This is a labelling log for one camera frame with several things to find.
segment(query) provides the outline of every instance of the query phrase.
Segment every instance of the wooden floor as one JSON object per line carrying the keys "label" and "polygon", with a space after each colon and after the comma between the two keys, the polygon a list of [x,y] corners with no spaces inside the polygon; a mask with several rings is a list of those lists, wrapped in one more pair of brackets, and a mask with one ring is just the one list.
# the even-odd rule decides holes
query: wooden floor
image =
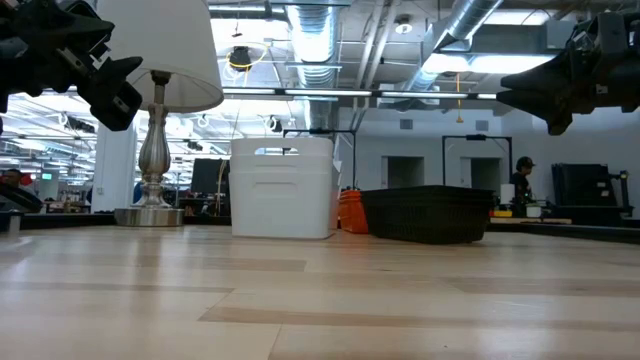
{"label": "wooden floor", "polygon": [[0,242],[2,360],[640,359],[640,247],[83,228]]}

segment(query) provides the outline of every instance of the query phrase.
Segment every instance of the black robotic arm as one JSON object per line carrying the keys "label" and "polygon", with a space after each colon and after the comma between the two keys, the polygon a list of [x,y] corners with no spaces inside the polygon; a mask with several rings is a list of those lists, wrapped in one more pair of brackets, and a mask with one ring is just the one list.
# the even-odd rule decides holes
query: black robotic arm
{"label": "black robotic arm", "polygon": [[602,13],[578,24],[566,48],[529,71],[502,78],[498,101],[547,122],[563,134],[573,114],[597,107],[633,112],[640,105],[640,13]]}
{"label": "black robotic arm", "polygon": [[126,130],[142,103],[126,78],[142,58],[106,57],[113,29],[84,1],[0,0],[0,113],[11,94],[75,85],[102,124]]}

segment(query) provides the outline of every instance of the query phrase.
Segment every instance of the table lamp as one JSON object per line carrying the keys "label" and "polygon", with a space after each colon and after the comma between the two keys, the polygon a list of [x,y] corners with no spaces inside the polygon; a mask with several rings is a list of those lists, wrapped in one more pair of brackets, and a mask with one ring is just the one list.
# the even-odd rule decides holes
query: table lamp
{"label": "table lamp", "polygon": [[165,124],[169,112],[192,113],[224,100],[211,21],[203,0],[100,0],[98,15],[115,24],[111,56],[141,56],[128,81],[142,94],[149,131],[140,152],[142,198],[116,209],[125,226],[180,226],[184,211],[162,198],[162,180],[171,165]]}

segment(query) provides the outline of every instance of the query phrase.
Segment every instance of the white lampshade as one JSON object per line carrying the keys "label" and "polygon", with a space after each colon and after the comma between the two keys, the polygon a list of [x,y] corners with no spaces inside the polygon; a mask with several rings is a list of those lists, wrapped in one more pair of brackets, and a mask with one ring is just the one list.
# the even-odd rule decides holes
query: white lampshade
{"label": "white lampshade", "polygon": [[224,95],[209,9],[205,0],[100,0],[98,15],[115,24],[107,46],[110,56],[141,56],[128,80],[153,103],[151,71],[172,74],[165,89],[169,112],[188,113],[218,106]]}

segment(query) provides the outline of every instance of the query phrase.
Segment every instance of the black plastic crate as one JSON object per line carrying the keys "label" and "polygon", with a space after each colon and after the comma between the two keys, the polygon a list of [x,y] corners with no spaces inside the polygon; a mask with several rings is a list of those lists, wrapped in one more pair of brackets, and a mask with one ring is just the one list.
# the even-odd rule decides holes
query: black plastic crate
{"label": "black plastic crate", "polygon": [[482,240],[493,192],[452,186],[419,186],[362,192],[369,232],[426,244]]}

